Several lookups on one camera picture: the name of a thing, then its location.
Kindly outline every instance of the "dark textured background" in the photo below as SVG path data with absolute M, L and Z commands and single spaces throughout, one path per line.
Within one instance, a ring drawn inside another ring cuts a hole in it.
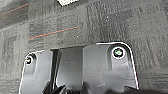
M 123 41 L 133 51 L 140 89 L 168 92 L 168 0 L 0 0 L 0 94 L 17 94 L 31 51 Z M 24 4 L 23 8 L 1 15 Z M 28 39 L 40 34 L 78 27 Z

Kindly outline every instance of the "white tag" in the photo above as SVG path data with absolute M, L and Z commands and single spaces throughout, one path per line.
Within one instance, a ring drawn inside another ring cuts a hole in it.
M 78 0 L 58 0 L 58 1 L 62 6 L 64 6 L 64 5 L 68 5 L 68 4 L 73 3 L 75 1 L 78 1 Z

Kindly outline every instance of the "red line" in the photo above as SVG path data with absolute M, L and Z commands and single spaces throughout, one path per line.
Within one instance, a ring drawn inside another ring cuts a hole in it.
M 17 9 L 19 9 L 19 8 L 23 8 L 24 6 L 29 6 L 29 4 L 24 4 L 24 5 L 22 5 L 22 6 L 19 6 L 19 7 L 17 7 L 17 8 L 12 9 L 12 10 L 9 10 L 9 11 L 6 11 L 6 12 L 4 12 L 4 13 L 1 13 L 0 16 L 5 15 L 5 14 L 7 14 L 7 13 L 10 13 L 10 12 L 12 12 L 12 11 L 15 11 L 15 10 L 17 10 Z
M 30 37 L 28 39 L 34 39 L 34 38 L 38 38 L 38 37 L 43 37 L 43 36 L 55 34 L 55 33 L 62 32 L 62 31 L 67 31 L 67 30 L 70 30 L 70 29 L 76 29 L 76 28 L 78 28 L 78 27 L 72 27 L 72 28 L 68 28 L 68 29 L 64 29 L 64 30 L 60 30 L 60 31 L 55 31 L 55 32 L 51 32 L 51 33 L 47 33 L 47 34 L 43 34 L 43 35 L 38 35 L 38 36 Z

